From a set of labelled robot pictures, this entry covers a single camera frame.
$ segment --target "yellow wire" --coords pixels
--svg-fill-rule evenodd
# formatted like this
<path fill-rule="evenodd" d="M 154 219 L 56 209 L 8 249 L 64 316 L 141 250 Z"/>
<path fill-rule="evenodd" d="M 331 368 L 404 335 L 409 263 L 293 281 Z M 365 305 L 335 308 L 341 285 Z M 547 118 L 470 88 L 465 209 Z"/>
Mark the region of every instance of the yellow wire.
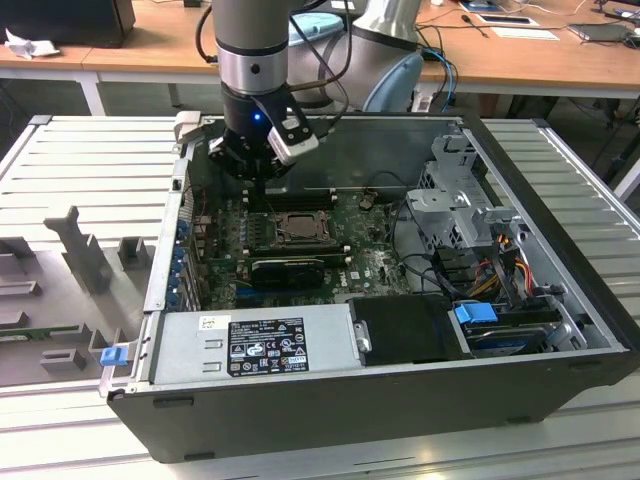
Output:
<path fill-rule="evenodd" d="M 476 296 L 476 295 L 478 295 L 480 293 L 483 293 L 486 290 L 488 290 L 489 288 L 491 288 L 493 285 L 495 285 L 497 282 L 498 282 L 498 276 L 494 275 L 489 280 L 487 280 L 485 283 L 483 283 L 478 288 L 476 288 L 473 292 L 471 292 L 471 294 L 469 294 L 469 296 L 470 297 L 474 297 L 474 296 Z"/>

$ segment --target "paper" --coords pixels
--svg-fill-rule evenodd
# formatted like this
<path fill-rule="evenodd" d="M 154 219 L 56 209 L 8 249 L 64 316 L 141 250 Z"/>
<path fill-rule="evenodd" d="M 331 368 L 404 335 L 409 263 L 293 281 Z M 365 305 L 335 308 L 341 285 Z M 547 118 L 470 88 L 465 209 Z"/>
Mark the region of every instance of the paper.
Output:
<path fill-rule="evenodd" d="M 26 40 L 12 34 L 8 29 L 5 29 L 5 33 L 7 41 L 4 42 L 4 46 L 20 57 L 31 60 L 33 57 L 60 53 L 49 40 Z"/>
<path fill-rule="evenodd" d="M 343 0 L 332 0 L 331 8 L 334 8 L 336 10 L 345 10 L 344 1 Z M 355 9 L 356 9 L 356 6 L 354 5 L 354 3 L 353 2 L 349 2 L 349 10 L 355 10 Z"/>
<path fill-rule="evenodd" d="M 532 28 L 491 27 L 491 30 L 503 38 L 528 38 L 533 40 L 560 40 L 549 30 L 534 30 Z"/>

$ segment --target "desk leg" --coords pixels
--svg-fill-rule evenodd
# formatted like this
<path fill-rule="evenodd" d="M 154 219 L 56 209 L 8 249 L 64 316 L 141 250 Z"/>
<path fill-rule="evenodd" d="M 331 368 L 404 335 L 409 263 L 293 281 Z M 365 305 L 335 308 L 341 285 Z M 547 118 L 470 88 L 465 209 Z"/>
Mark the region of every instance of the desk leg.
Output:
<path fill-rule="evenodd" d="M 636 161 L 633 167 L 631 167 L 631 170 L 629 170 L 622 180 L 620 180 L 620 183 L 613 193 L 615 193 L 620 200 L 626 202 L 638 184 L 640 184 L 640 158 Z"/>
<path fill-rule="evenodd" d="M 77 75 L 76 81 L 82 87 L 84 98 L 89 106 L 89 111 L 93 116 L 106 116 L 107 112 L 100 97 L 98 84 L 100 80 L 95 72 L 81 72 Z"/>
<path fill-rule="evenodd" d="M 178 92 L 178 86 L 175 83 L 170 83 L 168 86 L 171 106 L 180 108 L 182 106 L 182 102 L 180 102 L 180 93 Z"/>

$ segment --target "metal bracket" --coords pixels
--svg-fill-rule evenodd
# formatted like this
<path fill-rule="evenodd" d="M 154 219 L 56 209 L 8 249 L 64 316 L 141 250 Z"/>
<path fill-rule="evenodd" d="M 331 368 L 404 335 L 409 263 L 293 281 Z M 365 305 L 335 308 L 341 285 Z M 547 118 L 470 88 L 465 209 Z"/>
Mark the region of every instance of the metal bracket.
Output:
<path fill-rule="evenodd" d="M 108 263 L 93 235 L 83 235 L 78 228 L 78 207 L 69 207 L 66 215 L 44 219 L 44 225 L 60 237 L 67 252 L 63 257 L 89 293 L 103 292 L 109 285 Z"/>
<path fill-rule="evenodd" d="M 176 115 L 176 119 L 173 121 L 173 134 L 176 137 L 176 143 L 184 145 L 202 135 L 201 117 L 201 112 L 193 110 L 179 112 Z"/>

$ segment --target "motherboard chip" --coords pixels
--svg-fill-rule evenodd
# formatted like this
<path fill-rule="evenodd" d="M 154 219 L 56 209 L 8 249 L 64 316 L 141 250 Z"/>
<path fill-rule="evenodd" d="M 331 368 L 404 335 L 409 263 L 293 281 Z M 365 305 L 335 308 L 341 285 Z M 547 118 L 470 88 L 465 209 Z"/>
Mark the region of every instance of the motherboard chip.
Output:
<path fill-rule="evenodd" d="M 325 212 L 289 212 L 275 218 L 276 245 L 331 245 Z"/>

